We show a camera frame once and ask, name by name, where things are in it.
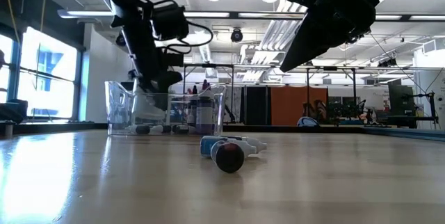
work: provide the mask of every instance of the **security camera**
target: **security camera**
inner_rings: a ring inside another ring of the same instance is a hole
[[[232,42],[240,42],[243,40],[243,33],[241,33],[241,29],[234,29],[232,36],[230,37]]]
[[[127,45],[125,38],[121,33],[119,33],[119,36],[116,38],[116,45],[119,47],[125,47]]]

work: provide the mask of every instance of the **ceiling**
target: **ceiling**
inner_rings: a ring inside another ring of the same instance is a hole
[[[67,10],[106,10],[102,0],[54,0]],[[279,2],[266,3],[262,0],[175,0],[187,10],[225,10],[225,11],[276,11]],[[378,5],[379,13],[416,13],[445,14],[445,0],[385,0]],[[217,36],[209,45],[212,52],[240,53],[242,44],[232,43],[229,39],[232,29],[239,27],[244,33],[244,40],[260,42],[267,32],[268,20],[232,20],[232,19],[196,19],[195,23],[212,28]],[[96,25],[98,31],[114,41],[117,30],[109,29],[108,24]],[[412,50],[420,44],[408,42],[426,42],[431,37],[445,35],[445,23],[380,22],[371,27],[375,39],[386,51],[397,49],[399,65],[412,63]],[[346,50],[334,48],[314,61],[314,65],[366,65],[370,60],[384,53],[373,38],[367,37]]]

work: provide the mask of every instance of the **table surface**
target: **table surface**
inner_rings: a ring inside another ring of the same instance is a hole
[[[0,141],[0,223],[445,223],[445,143],[237,135],[268,149],[231,175],[196,137]]]

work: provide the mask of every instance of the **transparent container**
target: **transparent container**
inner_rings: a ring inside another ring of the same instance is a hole
[[[105,82],[108,135],[212,135],[223,132],[226,87],[197,95],[142,93]]]

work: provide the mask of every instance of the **window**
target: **window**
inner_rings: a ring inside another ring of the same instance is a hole
[[[9,66],[11,63],[11,56],[13,52],[13,40],[0,35],[0,50],[5,54],[5,63],[0,69],[0,103],[4,103],[8,96],[8,84],[9,84]]]
[[[23,37],[18,99],[29,116],[71,118],[77,50],[35,29]]]

